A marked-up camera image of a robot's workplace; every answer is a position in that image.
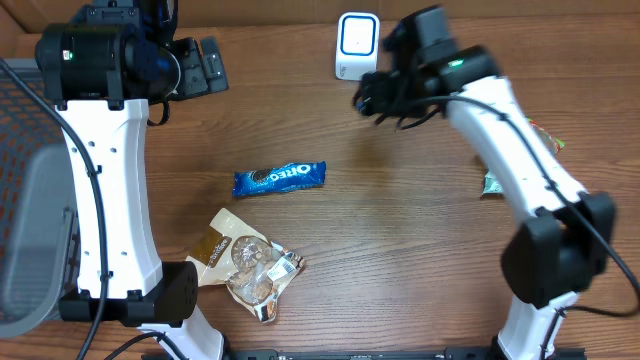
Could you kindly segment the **blue Oreo cookie pack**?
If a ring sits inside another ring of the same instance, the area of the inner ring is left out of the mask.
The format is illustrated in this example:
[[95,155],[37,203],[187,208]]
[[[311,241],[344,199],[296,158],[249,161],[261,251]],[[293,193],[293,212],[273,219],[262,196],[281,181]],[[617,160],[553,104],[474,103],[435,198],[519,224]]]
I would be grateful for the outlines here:
[[326,163],[317,162],[289,163],[277,168],[236,172],[232,194],[246,197],[323,186],[326,171]]

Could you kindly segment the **mint green wipes pack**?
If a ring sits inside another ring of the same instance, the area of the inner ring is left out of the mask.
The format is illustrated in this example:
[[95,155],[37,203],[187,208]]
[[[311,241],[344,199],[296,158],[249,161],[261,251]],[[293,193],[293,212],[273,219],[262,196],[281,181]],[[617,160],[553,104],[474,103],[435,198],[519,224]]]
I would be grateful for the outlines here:
[[484,176],[482,196],[485,195],[503,195],[504,190],[495,174],[488,171]]

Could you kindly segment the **Haribo gummy worms bag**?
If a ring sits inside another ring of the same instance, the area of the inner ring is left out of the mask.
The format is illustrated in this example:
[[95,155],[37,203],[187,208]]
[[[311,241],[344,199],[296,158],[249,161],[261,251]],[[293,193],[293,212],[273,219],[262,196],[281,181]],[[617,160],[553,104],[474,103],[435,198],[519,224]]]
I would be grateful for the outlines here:
[[551,135],[548,131],[546,131],[539,124],[534,122],[531,118],[528,118],[528,122],[540,140],[544,143],[546,148],[553,154],[556,155],[565,147],[565,142],[557,137]]

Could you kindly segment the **beige brown cookie bag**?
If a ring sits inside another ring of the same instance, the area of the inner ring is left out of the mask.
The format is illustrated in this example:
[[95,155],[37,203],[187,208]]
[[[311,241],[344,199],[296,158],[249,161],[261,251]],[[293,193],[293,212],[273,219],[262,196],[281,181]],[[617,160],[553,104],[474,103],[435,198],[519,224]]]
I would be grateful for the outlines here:
[[187,259],[198,285],[224,285],[236,302],[262,323],[276,319],[278,300],[306,260],[267,239],[223,208]]

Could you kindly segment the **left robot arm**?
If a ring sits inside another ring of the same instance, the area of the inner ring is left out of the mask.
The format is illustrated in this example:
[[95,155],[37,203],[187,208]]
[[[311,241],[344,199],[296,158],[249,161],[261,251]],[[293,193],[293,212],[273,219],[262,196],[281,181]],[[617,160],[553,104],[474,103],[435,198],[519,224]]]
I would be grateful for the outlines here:
[[37,43],[79,217],[79,274],[58,306],[66,321],[137,328],[176,359],[219,359],[225,339],[198,308],[195,265],[160,259],[149,216],[151,107],[224,90],[177,23],[174,1],[96,1]]

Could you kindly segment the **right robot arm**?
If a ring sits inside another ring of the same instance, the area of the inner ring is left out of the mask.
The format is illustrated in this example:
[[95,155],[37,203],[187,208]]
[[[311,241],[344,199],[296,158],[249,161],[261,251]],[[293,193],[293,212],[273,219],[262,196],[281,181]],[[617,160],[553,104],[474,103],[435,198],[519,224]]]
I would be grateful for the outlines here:
[[440,6],[402,19],[385,38],[388,72],[365,74],[353,103],[400,129],[442,114],[496,176],[518,222],[501,257],[513,299],[486,359],[578,359],[555,345],[559,329],[604,272],[616,208],[556,160],[522,112],[508,78],[481,46],[460,48]]

